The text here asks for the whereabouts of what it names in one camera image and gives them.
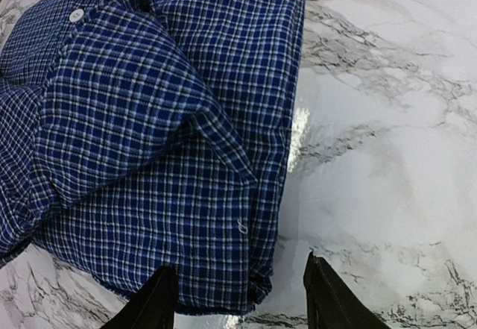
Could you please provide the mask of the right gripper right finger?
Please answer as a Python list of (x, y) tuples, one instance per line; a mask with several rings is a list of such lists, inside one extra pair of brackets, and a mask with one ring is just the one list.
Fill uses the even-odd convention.
[(310, 253), (303, 275), (309, 329), (388, 329), (356, 297), (335, 270)]

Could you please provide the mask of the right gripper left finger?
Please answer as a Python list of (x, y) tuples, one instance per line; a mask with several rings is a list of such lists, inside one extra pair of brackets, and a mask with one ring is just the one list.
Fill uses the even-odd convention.
[(101, 329), (169, 329), (174, 327), (178, 279), (171, 266), (161, 266)]

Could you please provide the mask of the dark blue checked shirt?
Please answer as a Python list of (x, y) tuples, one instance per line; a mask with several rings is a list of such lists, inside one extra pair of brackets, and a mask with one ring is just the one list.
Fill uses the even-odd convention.
[(179, 312), (271, 291), (305, 0), (42, 0), (1, 52), (1, 262), (35, 243)]

